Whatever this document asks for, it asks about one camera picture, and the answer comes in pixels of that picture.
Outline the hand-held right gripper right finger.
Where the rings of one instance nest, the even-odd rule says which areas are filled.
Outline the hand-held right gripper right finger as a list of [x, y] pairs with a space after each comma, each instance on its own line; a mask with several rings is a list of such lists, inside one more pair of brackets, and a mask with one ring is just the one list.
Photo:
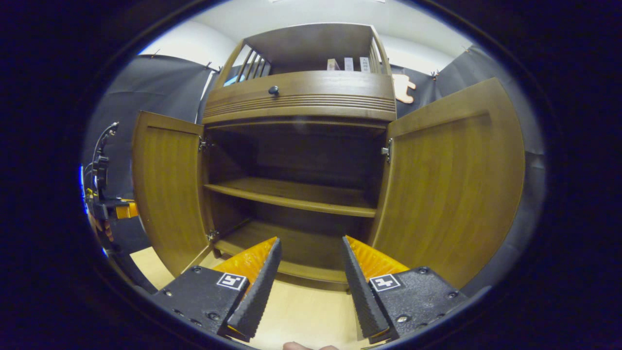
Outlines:
[[485, 286], [466, 294], [428, 266], [409, 268], [350, 236], [342, 237], [342, 257], [362, 335], [371, 344], [417, 339], [491, 290]]

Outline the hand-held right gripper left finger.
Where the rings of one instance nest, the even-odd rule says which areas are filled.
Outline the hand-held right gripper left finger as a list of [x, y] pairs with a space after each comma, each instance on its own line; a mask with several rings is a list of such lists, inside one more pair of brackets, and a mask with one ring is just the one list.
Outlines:
[[281, 258], [280, 238], [272, 237], [213, 268], [191, 266], [150, 301], [201, 333], [247, 342], [256, 335]]

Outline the wooden cabinet drawer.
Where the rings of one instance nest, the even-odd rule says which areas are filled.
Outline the wooden cabinet drawer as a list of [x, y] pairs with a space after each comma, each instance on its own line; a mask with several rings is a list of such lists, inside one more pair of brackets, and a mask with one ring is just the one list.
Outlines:
[[[267, 92], [271, 86], [278, 86], [278, 96]], [[213, 89], [202, 123], [277, 117], [394, 121], [392, 78], [352, 71], [300, 71], [254, 78]]]

